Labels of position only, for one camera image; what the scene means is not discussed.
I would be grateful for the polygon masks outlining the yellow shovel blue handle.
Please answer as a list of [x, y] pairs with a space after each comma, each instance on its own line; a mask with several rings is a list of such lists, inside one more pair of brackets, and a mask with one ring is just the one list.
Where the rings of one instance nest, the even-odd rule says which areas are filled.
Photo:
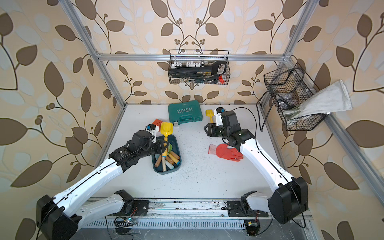
[[210, 123], [213, 123], [214, 122], [214, 111], [209, 109], [209, 110], [206, 110], [206, 116], [210, 118]]

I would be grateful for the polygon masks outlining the yellow shovel wooden handle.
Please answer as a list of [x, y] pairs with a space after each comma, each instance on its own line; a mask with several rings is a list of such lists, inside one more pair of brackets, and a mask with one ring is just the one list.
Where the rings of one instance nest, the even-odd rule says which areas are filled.
[[164, 136], [165, 143], [165, 150], [162, 153], [162, 157], [165, 158], [170, 150], [170, 143], [168, 142], [168, 136], [170, 136], [173, 133], [173, 127], [174, 125], [172, 123], [168, 122], [162, 122], [160, 130], [161, 134]]

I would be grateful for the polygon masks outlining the teal storage box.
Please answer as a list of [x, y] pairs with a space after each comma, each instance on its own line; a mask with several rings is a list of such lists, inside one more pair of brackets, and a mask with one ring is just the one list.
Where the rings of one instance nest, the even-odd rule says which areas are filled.
[[152, 155], [152, 165], [156, 173], [165, 175], [180, 169], [182, 165], [182, 158], [180, 148], [177, 142], [177, 138], [174, 135], [168, 136], [168, 142], [170, 143], [170, 151], [165, 158], [166, 170], [163, 171], [163, 161], [162, 157], [159, 154]]

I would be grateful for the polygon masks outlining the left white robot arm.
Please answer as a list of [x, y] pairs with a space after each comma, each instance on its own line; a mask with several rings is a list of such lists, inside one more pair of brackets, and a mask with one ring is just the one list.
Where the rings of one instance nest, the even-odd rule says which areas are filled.
[[167, 141], [156, 139], [156, 132], [139, 130], [76, 184], [54, 197], [45, 195], [40, 198], [36, 216], [38, 235], [47, 240], [69, 240], [81, 227], [102, 217], [130, 213], [134, 198], [125, 190], [91, 204], [86, 202], [140, 159], [167, 152], [168, 145]]

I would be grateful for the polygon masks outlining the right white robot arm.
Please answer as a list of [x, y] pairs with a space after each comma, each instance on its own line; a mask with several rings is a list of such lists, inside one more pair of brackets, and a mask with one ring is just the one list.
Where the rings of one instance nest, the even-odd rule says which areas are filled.
[[258, 169], [268, 183], [270, 197], [253, 192], [246, 195], [247, 206], [253, 211], [272, 214], [280, 224], [302, 216], [309, 208], [308, 184], [284, 170], [260, 145], [256, 134], [242, 129], [234, 111], [219, 107], [209, 110], [210, 123], [204, 127], [207, 136], [221, 138], [229, 150], [237, 150]]

